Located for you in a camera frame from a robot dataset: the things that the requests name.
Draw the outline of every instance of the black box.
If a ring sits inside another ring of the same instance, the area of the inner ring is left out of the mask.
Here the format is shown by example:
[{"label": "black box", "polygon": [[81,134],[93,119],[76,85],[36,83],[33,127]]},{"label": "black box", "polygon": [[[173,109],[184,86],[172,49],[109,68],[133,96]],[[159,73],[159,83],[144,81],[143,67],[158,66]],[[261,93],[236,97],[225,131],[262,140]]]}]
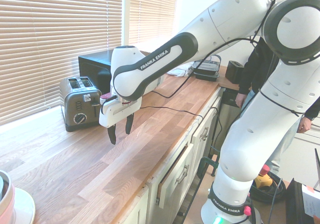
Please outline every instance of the black box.
[{"label": "black box", "polygon": [[295,179],[285,193],[285,216],[286,224],[314,224],[314,219],[305,213],[302,184]]},{"label": "black box", "polygon": [[239,62],[230,60],[226,68],[225,77],[233,84],[239,84],[244,66]]},{"label": "black box", "polygon": [[81,77],[88,77],[102,95],[110,92],[112,50],[78,57]]}]

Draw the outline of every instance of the white cabinet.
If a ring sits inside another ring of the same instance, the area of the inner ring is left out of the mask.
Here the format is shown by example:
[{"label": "white cabinet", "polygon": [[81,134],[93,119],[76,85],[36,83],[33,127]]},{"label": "white cabinet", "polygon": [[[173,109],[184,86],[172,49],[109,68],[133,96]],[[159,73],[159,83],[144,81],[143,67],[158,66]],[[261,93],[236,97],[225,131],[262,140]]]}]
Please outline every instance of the white cabinet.
[{"label": "white cabinet", "polygon": [[127,208],[126,212],[122,215],[118,224],[146,224],[147,206],[148,206],[148,193],[147,186],[135,196],[133,202]]},{"label": "white cabinet", "polygon": [[196,175],[200,160],[204,155],[207,139],[210,138],[208,135],[209,135],[209,130],[212,124],[212,119],[214,115],[217,114],[217,110],[214,108],[219,107],[220,100],[221,100],[221,97],[216,98],[211,109],[209,109],[203,121],[201,122],[199,127],[196,129],[196,131],[192,135],[191,143],[194,145],[194,150],[195,150],[194,160],[193,160],[192,169],[191,169],[192,179]]},{"label": "white cabinet", "polygon": [[203,156],[210,125],[220,104],[219,88],[147,182],[147,224],[172,224]]},{"label": "white cabinet", "polygon": [[167,156],[153,177],[149,179],[147,224],[171,224],[178,213],[182,192],[190,184],[189,170],[193,164],[194,148],[191,126],[179,140],[179,145]]}]

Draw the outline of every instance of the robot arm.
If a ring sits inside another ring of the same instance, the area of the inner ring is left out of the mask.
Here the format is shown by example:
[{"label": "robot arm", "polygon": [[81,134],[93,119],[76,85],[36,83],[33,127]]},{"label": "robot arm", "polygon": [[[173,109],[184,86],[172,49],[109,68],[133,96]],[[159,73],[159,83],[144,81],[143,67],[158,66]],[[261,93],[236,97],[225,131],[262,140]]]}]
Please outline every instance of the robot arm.
[{"label": "robot arm", "polygon": [[[219,0],[148,56],[133,46],[116,48],[111,85],[118,99],[102,106],[100,124],[110,127],[132,115],[147,86],[170,69],[202,59],[230,40],[252,36],[270,3]],[[280,61],[222,145],[215,181],[201,210],[205,224],[251,223],[244,209],[253,180],[287,130],[320,96],[319,26],[320,0],[287,0],[267,16],[261,36]],[[106,116],[116,118],[108,121]]]},{"label": "robot arm", "polygon": [[108,128],[111,142],[116,143],[115,127],[120,120],[129,117],[126,129],[130,130],[133,114],[141,107],[142,95],[157,87],[163,74],[183,63],[202,59],[230,40],[252,36],[270,3],[270,0],[218,0],[178,35],[147,56],[134,46],[115,48],[108,96],[111,99],[100,100],[99,115],[99,123]]}]

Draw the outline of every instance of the window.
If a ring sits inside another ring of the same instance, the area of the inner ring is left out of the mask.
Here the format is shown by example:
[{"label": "window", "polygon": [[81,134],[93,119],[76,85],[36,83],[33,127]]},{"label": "window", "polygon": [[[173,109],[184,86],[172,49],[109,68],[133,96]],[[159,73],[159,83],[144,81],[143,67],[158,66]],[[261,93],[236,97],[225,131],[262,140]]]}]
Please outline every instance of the window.
[{"label": "window", "polygon": [[154,51],[173,35],[177,0],[130,0],[129,45]]},{"label": "window", "polygon": [[61,104],[78,56],[121,45],[122,0],[0,0],[0,125]]}]

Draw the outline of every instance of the franka emika logo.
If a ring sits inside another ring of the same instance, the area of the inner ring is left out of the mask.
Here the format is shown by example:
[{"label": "franka emika logo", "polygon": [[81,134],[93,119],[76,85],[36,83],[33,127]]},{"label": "franka emika logo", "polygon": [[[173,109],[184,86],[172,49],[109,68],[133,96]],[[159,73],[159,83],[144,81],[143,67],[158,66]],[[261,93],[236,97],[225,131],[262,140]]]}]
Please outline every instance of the franka emika logo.
[{"label": "franka emika logo", "polygon": [[165,57],[168,53],[170,53],[168,50],[164,50],[160,54],[156,55],[154,58],[147,61],[145,64],[140,66],[140,70],[143,71],[144,69],[150,67],[153,63],[156,61],[159,61],[161,58]]}]

